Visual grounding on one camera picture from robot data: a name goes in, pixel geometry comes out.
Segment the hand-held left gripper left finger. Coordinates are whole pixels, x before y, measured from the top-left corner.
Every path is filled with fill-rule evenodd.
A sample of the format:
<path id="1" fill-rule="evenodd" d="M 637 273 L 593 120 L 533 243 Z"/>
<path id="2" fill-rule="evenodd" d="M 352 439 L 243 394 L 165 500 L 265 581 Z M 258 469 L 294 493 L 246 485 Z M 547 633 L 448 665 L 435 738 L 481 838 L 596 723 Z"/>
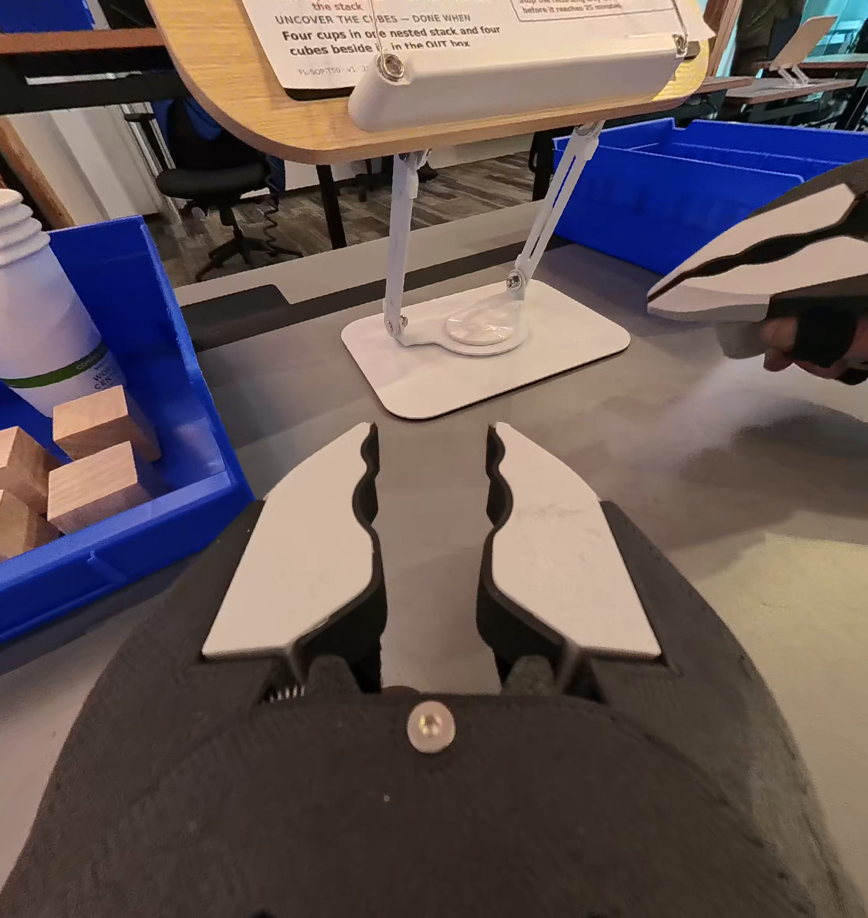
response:
<path id="1" fill-rule="evenodd" d="M 360 421 L 265 496 L 200 656 L 268 657 L 304 685 L 342 657 L 360 691 L 384 688 L 387 581 L 375 531 L 379 430 Z"/>

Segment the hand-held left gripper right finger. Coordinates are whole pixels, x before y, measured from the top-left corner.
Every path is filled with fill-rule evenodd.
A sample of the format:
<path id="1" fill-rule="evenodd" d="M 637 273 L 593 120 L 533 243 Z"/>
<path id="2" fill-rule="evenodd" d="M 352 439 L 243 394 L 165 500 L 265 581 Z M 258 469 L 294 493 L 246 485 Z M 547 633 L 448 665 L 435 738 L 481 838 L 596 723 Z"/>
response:
<path id="1" fill-rule="evenodd" d="M 484 436 L 488 534 L 476 630 L 499 691 L 599 694 L 596 660 L 658 666 L 661 644 L 596 491 L 506 421 Z"/>

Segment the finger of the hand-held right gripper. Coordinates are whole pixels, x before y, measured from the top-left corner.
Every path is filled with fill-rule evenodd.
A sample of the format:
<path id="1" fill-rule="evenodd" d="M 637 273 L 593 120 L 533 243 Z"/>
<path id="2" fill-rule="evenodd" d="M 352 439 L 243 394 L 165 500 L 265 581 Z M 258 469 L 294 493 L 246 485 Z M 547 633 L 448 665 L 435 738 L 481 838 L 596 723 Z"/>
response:
<path id="1" fill-rule="evenodd" d="M 683 324 L 761 324 L 776 292 L 868 274 L 868 243 L 828 235 L 768 262 L 686 277 L 647 300 L 647 312 Z"/>
<path id="2" fill-rule="evenodd" d="M 668 274 L 668 283 L 713 277 L 738 265 L 761 265 L 797 253 L 809 243 L 816 243 L 824 231 L 842 225 L 854 206 L 855 192 L 846 185 L 833 185 L 803 200 L 752 216 L 679 262 Z"/>

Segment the blue plastic bin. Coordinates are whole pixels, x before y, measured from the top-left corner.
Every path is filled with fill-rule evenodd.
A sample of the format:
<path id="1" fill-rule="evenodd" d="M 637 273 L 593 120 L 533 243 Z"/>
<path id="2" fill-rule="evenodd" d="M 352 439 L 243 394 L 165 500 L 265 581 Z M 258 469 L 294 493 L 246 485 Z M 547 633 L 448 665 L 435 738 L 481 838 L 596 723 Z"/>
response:
<path id="1" fill-rule="evenodd" d="M 0 0 L 0 34 L 92 29 L 86 0 Z"/>
<path id="2" fill-rule="evenodd" d="M 0 645 L 204 549 L 253 500 L 144 219 L 53 231 L 51 250 L 155 427 L 167 493 L 0 563 Z"/>
<path id="3" fill-rule="evenodd" d="M 785 192 L 868 159 L 868 131 L 647 120 L 602 131 L 554 235 L 668 274 Z"/>

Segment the wooden cube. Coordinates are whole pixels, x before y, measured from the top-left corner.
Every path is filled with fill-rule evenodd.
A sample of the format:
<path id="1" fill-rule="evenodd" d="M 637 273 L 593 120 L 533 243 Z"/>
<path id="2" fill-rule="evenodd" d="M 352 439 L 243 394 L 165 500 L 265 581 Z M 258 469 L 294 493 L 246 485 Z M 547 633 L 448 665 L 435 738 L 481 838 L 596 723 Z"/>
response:
<path id="1" fill-rule="evenodd" d="M 47 476 L 60 461 L 25 427 L 0 430 L 0 491 L 10 491 L 35 514 L 47 514 Z"/>
<path id="2" fill-rule="evenodd" d="M 107 445 L 47 473 L 47 522 L 77 531 L 165 496 L 170 487 L 135 442 Z"/>
<path id="3" fill-rule="evenodd" d="M 123 385 L 57 403 L 51 427 L 53 442 L 71 461 L 84 461 L 116 442 L 132 442 L 146 464 L 161 461 L 153 421 Z"/>
<path id="4" fill-rule="evenodd" d="M 39 512 L 20 503 L 16 493 L 0 491 L 0 563 L 16 558 L 26 549 L 51 543 L 60 530 L 47 522 Z"/>

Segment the wooden top office desk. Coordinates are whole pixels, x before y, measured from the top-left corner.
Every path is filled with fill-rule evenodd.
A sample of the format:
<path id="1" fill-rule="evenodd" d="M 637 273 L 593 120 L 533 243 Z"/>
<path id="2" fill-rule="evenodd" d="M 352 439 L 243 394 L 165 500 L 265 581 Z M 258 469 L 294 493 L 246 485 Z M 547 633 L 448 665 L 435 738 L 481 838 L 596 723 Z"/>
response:
<path id="1" fill-rule="evenodd" d="M 0 117 L 186 95 L 155 26 L 0 34 Z"/>
<path id="2" fill-rule="evenodd" d="M 720 86 L 692 98 L 695 113 L 679 120 L 738 120 L 773 125 L 851 129 L 868 92 L 868 53 L 825 53 L 800 62 L 800 75 L 782 77 L 761 66 L 746 86 Z"/>

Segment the grey desk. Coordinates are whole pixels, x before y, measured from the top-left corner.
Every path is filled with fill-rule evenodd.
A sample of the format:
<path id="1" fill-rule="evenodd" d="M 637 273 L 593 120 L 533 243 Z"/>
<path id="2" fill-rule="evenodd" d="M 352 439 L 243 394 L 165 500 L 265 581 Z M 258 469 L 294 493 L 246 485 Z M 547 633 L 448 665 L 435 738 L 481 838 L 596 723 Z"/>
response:
<path id="1" fill-rule="evenodd" d="M 515 430 L 614 500 L 714 606 L 773 688 L 868 905 L 868 382 L 729 363 L 708 328 L 647 313 L 655 274 L 556 246 L 538 277 L 632 334 L 622 357 L 435 421 L 393 418 L 342 345 L 376 312 L 384 243 L 177 291 L 192 306 L 276 288 L 307 321 L 198 354 L 243 473 L 291 467 L 376 421 L 376 531 L 388 621 L 384 685 L 494 691 L 476 633 L 484 430 Z"/>

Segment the person's right hand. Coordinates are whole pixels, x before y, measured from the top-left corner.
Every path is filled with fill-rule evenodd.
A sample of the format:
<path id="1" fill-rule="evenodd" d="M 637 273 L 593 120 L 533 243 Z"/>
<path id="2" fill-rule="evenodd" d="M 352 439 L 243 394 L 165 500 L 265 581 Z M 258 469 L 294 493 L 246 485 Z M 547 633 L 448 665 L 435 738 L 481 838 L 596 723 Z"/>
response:
<path id="1" fill-rule="evenodd" d="M 794 354 L 791 354 L 794 345 L 797 345 L 797 321 L 794 316 L 765 321 L 761 325 L 761 339 L 765 345 L 762 367 L 773 371 L 773 374 L 797 365 L 804 374 L 813 374 L 821 379 L 842 379 L 851 371 L 846 363 L 868 363 L 868 316 L 858 316 L 851 349 L 833 367 L 816 367 L 813 363 L 794 358 Z"/>

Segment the black office chair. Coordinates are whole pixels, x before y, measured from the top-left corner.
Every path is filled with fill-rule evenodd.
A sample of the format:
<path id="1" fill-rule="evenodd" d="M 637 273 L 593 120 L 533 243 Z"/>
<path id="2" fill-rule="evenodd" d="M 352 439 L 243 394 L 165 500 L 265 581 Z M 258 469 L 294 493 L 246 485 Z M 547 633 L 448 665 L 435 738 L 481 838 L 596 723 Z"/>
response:
<path id="1" fill-rule="evenodd" d="M 155 177 L 155 188 L 165 197 L 186 200 L 188 209 L 218 211 L 221 225 L 231 228 L 231 238 L 210 250 L 195 280 L 204 280 L 213 268 L 221 268 L 231 256 L 243 256 L 253 265 L 253 253 L 268 259 L 303 256 L 294 247 L 279 246 L 279 197 L 288 192 L 288 167 L 280 159 L 265 155 L 237 134 L 221 129 L 195 98 L 161 98 L 153 101 L 153 120 L 165 138 L 173 167 Z M 237 222 L 237 204 L 252 192 L 268 192 L 273 209 L 265 211 L 265 235 L 246 235 Z"/>

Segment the brown wooden beam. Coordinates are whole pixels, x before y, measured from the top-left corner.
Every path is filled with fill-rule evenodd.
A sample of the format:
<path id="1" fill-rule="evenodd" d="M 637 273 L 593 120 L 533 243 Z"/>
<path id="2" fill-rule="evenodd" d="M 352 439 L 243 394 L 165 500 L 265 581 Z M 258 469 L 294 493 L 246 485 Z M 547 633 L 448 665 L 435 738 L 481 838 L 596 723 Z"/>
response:
<path id="1" fill-rule="evenodd" d="M 10 117 L 0 117 L 0 177 L 7 188 L 16 188 L 25 197 L 45 231 L 74 228 L 71 211 L 51 188 Z"/>

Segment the printed instruction sheet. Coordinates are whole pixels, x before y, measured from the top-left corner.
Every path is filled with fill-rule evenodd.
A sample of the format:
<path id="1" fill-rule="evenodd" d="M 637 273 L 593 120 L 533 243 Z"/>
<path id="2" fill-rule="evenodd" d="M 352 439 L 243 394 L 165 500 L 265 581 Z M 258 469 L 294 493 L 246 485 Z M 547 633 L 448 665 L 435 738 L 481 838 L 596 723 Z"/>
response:
<path id="1" fill-rule="evenodd" d="M 246 0 L 285 89 L 348 89 L 379 53 L 409 62 L 622 60 L 714 34 L 686 0 Z"/>

